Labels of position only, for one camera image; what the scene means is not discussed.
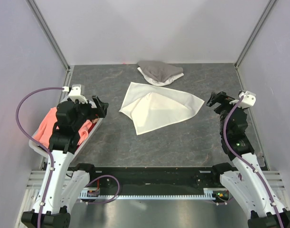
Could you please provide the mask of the white cloth napkin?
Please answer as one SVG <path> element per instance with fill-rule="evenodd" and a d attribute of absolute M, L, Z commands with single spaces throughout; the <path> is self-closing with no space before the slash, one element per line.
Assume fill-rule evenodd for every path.
<path fill-rule="evenodd" d="M 133 121 L 141 135 L 193 118 L 203 104 L 187 92 L 131 82 L 119 112 Z"/>

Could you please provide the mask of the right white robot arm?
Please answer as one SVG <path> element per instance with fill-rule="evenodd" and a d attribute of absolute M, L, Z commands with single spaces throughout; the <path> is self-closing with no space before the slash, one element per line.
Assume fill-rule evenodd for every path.
<path fill-rule="evenodd" d="M 290 210 L 267 182 L 245 133 L 248 127 L 245 110 L 255 102 L 255 94 L 249 91 L 241 91 L 238 99 L 225 92 L 211 93 L 206 105 L 219 104 L 214 112 L 220 115 L 221 144 L 233 164 L 214 165 L 210 181 L 229 191 L 246 214 L 248 227 L 290 228 Z"/>

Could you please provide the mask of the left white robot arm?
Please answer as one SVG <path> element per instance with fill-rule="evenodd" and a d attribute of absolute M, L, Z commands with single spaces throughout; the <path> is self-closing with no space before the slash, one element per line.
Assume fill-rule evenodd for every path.
<path fill-rule="evenodd" d="M 32 210 L 23 212 L 21 217 L 26 227 L 69 227 L 70 212 L 79 194 L 85 186 L 91 187 L 97 182 L 94 166 L 81 163 L 75 166 L 70 182 L 64 186 L 69 165 L 81 147 L 79 131 L 86 122 L 105 118 L 108 106 L 95 95 L 92 101 L 83 96 L 68 97 L 57 105 L 42 186 Z"/>

